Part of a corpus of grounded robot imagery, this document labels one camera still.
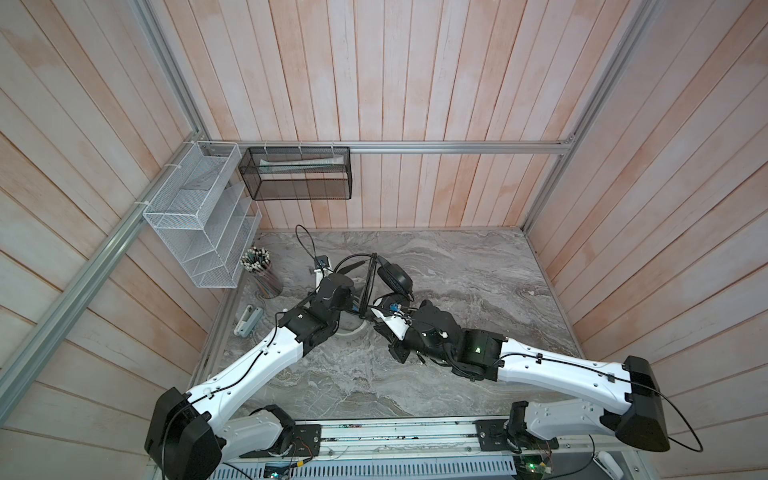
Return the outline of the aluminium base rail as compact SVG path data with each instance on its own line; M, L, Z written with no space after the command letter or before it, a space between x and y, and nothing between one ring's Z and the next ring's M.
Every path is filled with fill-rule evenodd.
M655 479L645 455L599 435L512 452L504 418L299 421L282 456L246 453L215 479Z

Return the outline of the horizontal aluminium wall rail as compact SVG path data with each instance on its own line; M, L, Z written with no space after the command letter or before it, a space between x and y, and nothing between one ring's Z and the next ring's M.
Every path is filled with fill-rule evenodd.
M574 143L565 141L225 141L210 144L236 144L240 148L348 148L351 154L546 154L568 153Z

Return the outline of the black and blue headphones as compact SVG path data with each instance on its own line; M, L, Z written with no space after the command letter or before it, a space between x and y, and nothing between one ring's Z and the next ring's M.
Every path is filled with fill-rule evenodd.
M333 268L334 273L348 274L352 270L366 264L367 273L365 285L358 295L353 298L353 309L350 313L356 313L365 320L372 319L368 313L372 306L375 276L391 290L391 295L403 301L403 305L409 307L414 300L413 280L398 264L391 263L377 253L352 254L338 262Z

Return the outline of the white headphones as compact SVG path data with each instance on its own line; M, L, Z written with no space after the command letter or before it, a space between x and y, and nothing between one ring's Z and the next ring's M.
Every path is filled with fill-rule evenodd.
M335 335L339 337L357 335L365 329L366 324L367 321L356 313L342 312Z

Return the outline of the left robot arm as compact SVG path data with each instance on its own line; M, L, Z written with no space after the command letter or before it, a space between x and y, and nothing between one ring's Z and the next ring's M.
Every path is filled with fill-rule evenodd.
M186 392L171 388L157 400L145 450L166 479L207 479L224 461L246 453L288 454L295 422L268 405L236 418L236 411L285 368L338 329L353 298L353 281L330 273L286 312L265 339L209 380Z

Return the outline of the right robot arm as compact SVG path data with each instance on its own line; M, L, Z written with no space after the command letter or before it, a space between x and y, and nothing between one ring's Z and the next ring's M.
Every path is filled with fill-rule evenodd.
M548 404L512 404L503 438L515 453L553 445L561 436L595 434L612 435L639 450L670 448L663 396L643 358L593 362L556 354L494 332L462 328L428 300L419 307L379 300L372 311L398 362L416 354L470 381L528 384L567 395L565 401Z

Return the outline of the clear cup of pencils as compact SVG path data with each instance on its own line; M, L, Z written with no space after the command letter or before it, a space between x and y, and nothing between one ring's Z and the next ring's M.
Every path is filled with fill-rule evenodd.
M274 273L271 254L267 249L255 246L247 248L240 258L240 264L254 276L262 298L273 299L282 294L283 283Z

